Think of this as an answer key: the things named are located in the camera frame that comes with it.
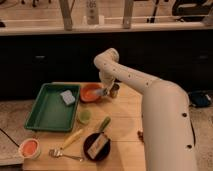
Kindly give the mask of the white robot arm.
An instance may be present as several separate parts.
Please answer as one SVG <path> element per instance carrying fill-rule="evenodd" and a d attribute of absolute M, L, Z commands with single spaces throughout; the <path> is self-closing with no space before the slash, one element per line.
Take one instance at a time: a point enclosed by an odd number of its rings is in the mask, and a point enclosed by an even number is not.
<path fill-rule="evenodd" d="M 109 48 L 94 58 L 107 89 L 115 80 L 142 95 L 146 171 L 198 171 L 189 97 L 178 84 L 126 67 Z"/>

